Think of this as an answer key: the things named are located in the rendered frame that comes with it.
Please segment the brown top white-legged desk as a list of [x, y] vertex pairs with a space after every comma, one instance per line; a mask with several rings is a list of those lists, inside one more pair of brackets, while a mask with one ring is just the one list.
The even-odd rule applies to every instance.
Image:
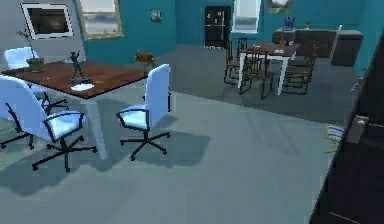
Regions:
[[107, 151], [101, 127], [98, 101], [108, 93], [117, 92], [122, 87], [144, 80], [147, 77], [144, 70], [85, 61], [82, 64], [83, 74], [94, 81], [94, 87], [76, 92], [70, 88], [72, 68], [69, 64], [51, 62], [45, 64], [44, 68], [43, 72], [37, 73], [32, 72], [29, 68], [8, 69], [3, 70], [2, 73], [79, 100], [86, 108], [86, 115], [96, 140], [100, 158], [106, 160]]

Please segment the black room door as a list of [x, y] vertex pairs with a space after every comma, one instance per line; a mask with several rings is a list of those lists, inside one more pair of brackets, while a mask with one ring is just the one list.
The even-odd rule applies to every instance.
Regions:
[[[356, 115], [369, 123], [353, 144], [346, 136]], [[309, 224], [384, 224], [384, 29]]]

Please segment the brown top white-legged dining table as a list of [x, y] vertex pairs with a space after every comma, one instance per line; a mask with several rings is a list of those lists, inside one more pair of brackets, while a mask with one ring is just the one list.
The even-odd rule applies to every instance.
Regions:
[[267, 54], [267, 58], [269, 60], [278, 60], [282, 62], [279, 76], [279, 83], [277, 89], [277, 95], [280, 96], [283, 89], [283, 83], [286, 75], [286, 69], [288, 66], [288, 62], [290, 60], [294, 60], [296, 57], [296, 51], [299, 49], [299, 44], [292, 45], [280, 45], [274, 43], [256, 43], [253, 47], [241, 49], [239, 51], [239, 72], [238, 72], [238, 83], [237, 88], [240, 89], [242, 87], [244, 77], [243, 77], [243, 68], [245, 58], [252, 53], [257, 53], [261, 51], [262, 53]]

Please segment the white swivel office chair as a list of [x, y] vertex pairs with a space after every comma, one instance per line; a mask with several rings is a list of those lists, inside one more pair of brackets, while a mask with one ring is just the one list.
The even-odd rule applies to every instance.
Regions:
[[140, 142], [140, 145], [132, 152], [130, 158], [135, 160], [135, 155], [146, 145], [150, 144], [158, 148], [164, 155], [167, 150], [155, 143], [155, 139], [166, 136], [170, 137], [169, 132], [164, 132], [150, 137], [149, 132], [160, 120], [169, 112], [169, 76], [170, 65], [162, 64], [149, 71], [145, 86], [144, 103], [129, 106], [116, 114], [120, 124], [124, 128], [141, 131], [142, 139], [121, 139], [120, 144], [126, 142]]
[[38, 169], [40, 164], [63, 155], [64, 168], [69, 172], [70, 153], [77, 151], [97, 152], [96, 146], [75, 146], [76, 143], [84, 140], [82, 135], [70, 144], [66, 142], [66, 137], [83, 128], [86, 118], [84, 113], [64, 110], [48, 114], [30, 87], [21, 79], [0, 75], [0, 105], [5, 106], [24, 133], [50, 141], [50, 144], [47, 144], [47, 149], [57, 150], [57, 153], [33, 163], [32, 169], [34, 171]]
[[[7, 49], [4, 52], [4, 57], [7, 66], [10, 70], [27, 68], [29, 65], [26, 60], [32, 56], [29, 47]], [[65, 108], [68, 109], [67, 100], [60, 100], [57, 102], [51, 102], [46, 90], [43, 87], [29, 84], [29, 88], [32, 93], [37, 97], [39, 103], [43, 106], [46, 112], [50, 112], [52, 108]]]

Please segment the dark kitchen counter cabinet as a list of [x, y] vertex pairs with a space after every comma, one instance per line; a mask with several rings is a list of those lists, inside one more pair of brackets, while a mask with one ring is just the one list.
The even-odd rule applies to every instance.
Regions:
[[362, 44], [364, 34], [358, 30], [275, 30], [272, 35], [272, 42], [278, 43], [281, 38], [300, 45], [296, 51], [297, 56], [308, 56], [312, 52], [312, 45], [317, 43], [319, 46], [319, 58], [329, 58], [332, 66], [353, 67]]

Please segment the dark figure statue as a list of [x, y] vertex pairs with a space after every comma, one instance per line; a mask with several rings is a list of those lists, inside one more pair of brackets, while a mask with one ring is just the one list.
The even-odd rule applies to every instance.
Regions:
[[73, 63], [74, 71], [72, 73], [72, 78], [70, 83], [73, 85], [78, 85], [78, 84], [92, 84], [93, 80], [90, 78], [87, 78], [83, 75], [80, 62], [78, 61], [80, 51], [71, 52], [70, 60]]

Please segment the blue box on counter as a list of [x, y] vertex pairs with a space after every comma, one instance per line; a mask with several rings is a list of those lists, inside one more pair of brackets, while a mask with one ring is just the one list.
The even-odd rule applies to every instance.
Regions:
[[294, 29], [295, 17], [294, 16], [286, 16], [284, 20], [284, 31], [292, 31]]

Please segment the white framed window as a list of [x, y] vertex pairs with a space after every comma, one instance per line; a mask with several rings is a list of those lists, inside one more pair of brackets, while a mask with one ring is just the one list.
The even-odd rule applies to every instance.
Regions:
[[257, 34], [261, 0], [234, 0], [232, 33]]

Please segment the wooden framed window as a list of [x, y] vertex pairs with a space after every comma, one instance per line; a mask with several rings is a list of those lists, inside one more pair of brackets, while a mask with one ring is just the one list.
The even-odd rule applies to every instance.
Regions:
[[85, 40], [123, 36], [119, 0], [76, 0]]

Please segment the dark framed landscape picture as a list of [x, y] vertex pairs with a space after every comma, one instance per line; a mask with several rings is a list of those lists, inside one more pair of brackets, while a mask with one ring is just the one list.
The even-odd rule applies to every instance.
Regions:
[[266, 0], [266, 9], [269, 13], [289, 13], [292, 0]]

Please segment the black fridge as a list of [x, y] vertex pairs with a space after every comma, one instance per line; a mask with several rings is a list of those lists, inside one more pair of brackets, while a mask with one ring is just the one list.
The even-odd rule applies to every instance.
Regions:
[[205, 7], [205, 45], [225, 48], [229, 40], [231, 7]]

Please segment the yellow striped folding chair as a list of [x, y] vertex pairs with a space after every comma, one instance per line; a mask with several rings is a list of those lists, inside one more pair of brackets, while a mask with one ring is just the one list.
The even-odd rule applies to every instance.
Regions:
[[329, 140], [332, 144], [332, 149], [329, 150], [329, 153], [336, 152], [338, 149], [339, 142], [341, 141], [344, 134], [344, 128], [334, 124], [325, 124], [325, 138]]

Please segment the potted twig plant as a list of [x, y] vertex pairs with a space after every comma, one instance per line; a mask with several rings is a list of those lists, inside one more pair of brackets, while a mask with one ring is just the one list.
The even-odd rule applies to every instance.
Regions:
[[44, 71], [44, 67], [43, 67], [44, 59], [39, 58], [37, 56], [37, 53], [33, 49], [32, 42], [31, 42], [32, 36], [29, 33], [29, 31], [27, 29], [24, 29], [23, 31], [18, 31], [17, 34], [19, 36], [23, 37], [28, 43], [28, 47], [29, 47], [29, 50], [30, 50], [32, 56], [29, 59], [27, 59], [26, 62], [29, 65], [29, 67], [31, 68], [31, 71], [32, 72], [43, 72]]

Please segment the white framed dark picture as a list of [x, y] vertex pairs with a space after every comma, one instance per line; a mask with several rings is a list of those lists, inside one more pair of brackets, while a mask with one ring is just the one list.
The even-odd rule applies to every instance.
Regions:
[[33, 40], [73, 36], [66, 4], [21, 3], [21, 9]]

